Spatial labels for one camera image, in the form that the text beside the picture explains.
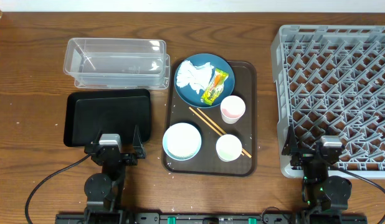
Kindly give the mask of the light blue bowl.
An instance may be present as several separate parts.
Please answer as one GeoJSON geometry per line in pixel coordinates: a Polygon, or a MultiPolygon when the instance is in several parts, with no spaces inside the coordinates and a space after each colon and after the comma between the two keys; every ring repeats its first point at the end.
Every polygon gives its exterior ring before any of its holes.
{"type": "Polygon", "coordinates": [[[165,131],[162,144],[167,156],[176,161],[186,161],[199,152],[202,137],[192,124],[176,123],[165,131]]]}

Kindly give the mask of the wooden chopstick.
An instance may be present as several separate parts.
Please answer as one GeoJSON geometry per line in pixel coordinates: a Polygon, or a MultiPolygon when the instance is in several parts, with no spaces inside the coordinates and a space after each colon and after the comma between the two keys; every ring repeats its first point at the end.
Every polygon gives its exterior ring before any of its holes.
{"type": "Polygon", "coordinates": [[[223,134],[218,131],[215,127],[213,127],[211,125],[211,123],[205,118],[203,117],[203,115],[198,112],[197,109],[193,109],[192,107],[189,107],[189,110],[192,111],[199,119],[201,119],[205,124],[207,124],[213,131],[215,131],[215,133],[217,133],[219,136],[223,136],[223,134]]]}
{"type": "MultiPolygon", "coordinates": [[[[202,110],[200,110],[199,108],[196,108],[198,110],[198,112],[200,112],[203,117],[205,117],[213,127],[215,127],[218,131],[220,131],[223,135],[224,134],[227,134],[219,125],[217,125],[210,117],[208,117],[208,115],[206,115],[202,110]]],[[[246,156],[248,156],[249,158],[252,158],[252,156],[250,155],[249,152],[247,152],[244,148],[242,148],[242,154],[245,154],[246,156]]]]}

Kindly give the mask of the green-inside paper cup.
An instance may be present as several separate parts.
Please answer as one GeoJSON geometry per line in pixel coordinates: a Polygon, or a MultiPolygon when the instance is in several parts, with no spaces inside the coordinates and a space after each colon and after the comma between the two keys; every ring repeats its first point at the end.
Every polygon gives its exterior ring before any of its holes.
{"type": "Polygon", "coordinates": [[[225,134],[217,140],[216,152],[221,161],[234,161],[242,153],[242,143],[236,136],[225,134]]]}

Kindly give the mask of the pink-inside paper cup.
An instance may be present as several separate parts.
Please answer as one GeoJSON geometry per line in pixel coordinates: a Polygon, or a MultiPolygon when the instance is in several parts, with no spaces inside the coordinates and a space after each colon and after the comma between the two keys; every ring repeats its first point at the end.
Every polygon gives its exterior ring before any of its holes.
{"type": "Polygon", "coordinates": [[[231,95],[221,102],[221,116],[225,123],[236,123],[245,113],[246,105],[242,98],[231,95]]]}

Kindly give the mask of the white napkin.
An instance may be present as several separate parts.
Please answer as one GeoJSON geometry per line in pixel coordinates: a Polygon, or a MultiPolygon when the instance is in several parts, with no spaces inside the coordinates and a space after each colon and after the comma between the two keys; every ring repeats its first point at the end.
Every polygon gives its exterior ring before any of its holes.
{"type": "Polygon", "coordinates": [[[211,81],[214,66],[210,62],[194,66],[189,60],[183,61],[176,73],[176,86],[184,88],[190,86],[197,94],[205,90],[211,81]]]}

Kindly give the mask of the dark blue plate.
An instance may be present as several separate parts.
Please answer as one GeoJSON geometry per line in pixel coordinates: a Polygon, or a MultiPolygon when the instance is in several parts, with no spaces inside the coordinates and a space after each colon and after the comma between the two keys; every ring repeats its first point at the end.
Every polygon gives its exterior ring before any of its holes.
{"type": "Polygon", "coordinates": [[[234,90],[235,85],[235,76],[232,70],[232,67],[229,62],[224,60],[223,58],[213,55],[213,54],[196,54],[188,57],[186,60],[189,60],[194,66],[204,65],[207,62],[210,62],[211,65],[214,66],[212,77],[214,76],[215,69],[220,69],[229,74],[228,79],[224,82],[223,92],[219,95],[219,97],[214,101],[214,103],[210,105],[206,105],[201,102],[201,96],[203,95],[205,90],[201,90],[199,94],[197,94],[191,87],[188,85],[184,88],[180,88],[176,86],[176,73],[179,69],[177,68],[174,76],[174,85],[175,89],[180,96],[180,98],[185,101],[187,104],[197,107],[197,108],[212,108],[219,104],[221,104],[222,100],[231,95],[234,90]]]}

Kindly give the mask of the yellow snack wrapper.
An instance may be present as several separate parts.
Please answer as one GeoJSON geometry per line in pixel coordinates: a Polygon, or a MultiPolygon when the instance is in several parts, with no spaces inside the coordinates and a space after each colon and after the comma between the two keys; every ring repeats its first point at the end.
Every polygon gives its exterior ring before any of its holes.
{"type": "Polygon", "coordinates": [[[223,92],[224,82],[228,79],[228,77],[229,74],[227,72],[218,68],[215,69],[214,76],[201,96],[201,102],[211,106],[223,92]]]}

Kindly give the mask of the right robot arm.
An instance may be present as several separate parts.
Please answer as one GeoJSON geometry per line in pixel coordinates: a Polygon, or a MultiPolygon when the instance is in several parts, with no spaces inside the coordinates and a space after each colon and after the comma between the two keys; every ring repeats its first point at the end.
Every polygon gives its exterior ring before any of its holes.
{"type": "Polygon", "coordinates": [[[328,169],[339,160],[343,143],[338,136],[324,135],[313,147],[299,146],[292,126],[282,149],[291,166],[303,170],[302,200],[308,208],[294,214],[292,223],[342,223],[341,212],[348,209],[352,183],[328,169]]]}

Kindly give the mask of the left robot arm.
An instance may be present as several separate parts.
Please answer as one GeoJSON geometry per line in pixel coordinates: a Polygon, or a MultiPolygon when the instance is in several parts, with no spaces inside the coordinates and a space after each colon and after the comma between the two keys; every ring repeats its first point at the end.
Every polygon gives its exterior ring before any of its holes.
{"type": "Polygon", "coordinates": [[[102,168],[85,182],[84,192],[87,206],[83,222],[87,224],[129,224],[134,223],[134,214],[121,206],[126,167],[138,164],[146,157],[139,126],[135,126],[131,153],[121,152],[119,134],[99,132],[96,139],[85,146],[85,153],[102,168]]]}

